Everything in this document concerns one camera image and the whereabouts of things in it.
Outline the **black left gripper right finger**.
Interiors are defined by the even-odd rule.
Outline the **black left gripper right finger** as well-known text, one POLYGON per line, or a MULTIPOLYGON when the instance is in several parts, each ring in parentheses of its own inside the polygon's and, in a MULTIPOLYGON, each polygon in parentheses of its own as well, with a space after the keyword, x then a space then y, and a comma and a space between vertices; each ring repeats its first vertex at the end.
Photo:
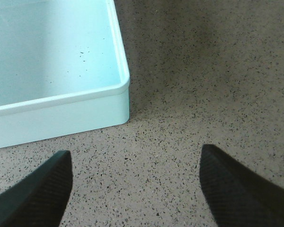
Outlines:
POLYGON ((199 179, 220 227, 284 227, 284 189, 212 144, 201 152, 199 179))

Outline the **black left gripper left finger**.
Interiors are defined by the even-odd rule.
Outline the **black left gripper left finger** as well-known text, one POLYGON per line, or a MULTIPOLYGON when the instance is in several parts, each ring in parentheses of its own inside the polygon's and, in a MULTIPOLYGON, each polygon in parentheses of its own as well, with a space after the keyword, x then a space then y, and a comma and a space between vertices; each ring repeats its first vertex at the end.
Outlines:
POLYGON ((72 190, 71 153, 56 152, 0 194, 0 227, 57 227, 72 190))

